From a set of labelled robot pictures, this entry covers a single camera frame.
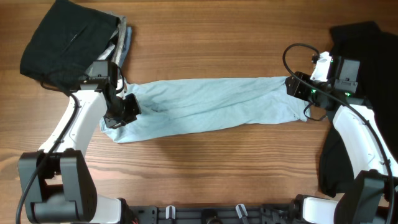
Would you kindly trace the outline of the light blue t-shirt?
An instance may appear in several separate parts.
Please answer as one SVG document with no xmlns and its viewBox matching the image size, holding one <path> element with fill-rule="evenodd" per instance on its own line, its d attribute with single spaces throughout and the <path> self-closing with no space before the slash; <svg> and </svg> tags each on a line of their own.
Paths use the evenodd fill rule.
<svg viewBox="0 0 398 224">
<path fill-rule="evenodd" d="M 118 129 L 99 127 L 116 143 L 202 133 L 242 124 L 306 121 L 308 102 L 287 94 L 285 77 L 203 78 L 129 84 L 141 113 Z"/>
</svg>

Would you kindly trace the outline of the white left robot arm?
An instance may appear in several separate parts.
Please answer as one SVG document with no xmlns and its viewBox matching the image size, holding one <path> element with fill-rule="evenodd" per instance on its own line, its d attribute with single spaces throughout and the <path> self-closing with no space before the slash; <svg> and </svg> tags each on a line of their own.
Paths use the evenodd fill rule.
<svg viewBox="0 0 398 224">
<path fill-rule="evenodd" d="M 123 198 L 97 193 L 85 161 L 96 124 L 116 129 L 140 114 L 136 96 L 122 96 L 109 81 L 85 80 L 68 93 L 69 104 L 52 135 L 18 161 L 22 195 L 15 222 L 138 223 Z"/>
</svg>

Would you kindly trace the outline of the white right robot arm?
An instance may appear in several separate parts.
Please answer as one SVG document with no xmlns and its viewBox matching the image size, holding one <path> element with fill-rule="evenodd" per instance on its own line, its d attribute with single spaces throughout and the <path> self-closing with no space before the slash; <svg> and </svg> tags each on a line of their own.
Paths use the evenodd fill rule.
<svg viewBox="0 0 398 224">
<path fill-rule="evenodd" d="M 326 111 L 353 182 L 338 202 L 307 197 L 302 218 L 309 223 L 397 223 L 397 161 L 374 120 L 369 101 L 356 94 L 360 62 L 315 54 L 311 75 L 294 72 L 285 81 L 288 95 Z"/>
</svg>

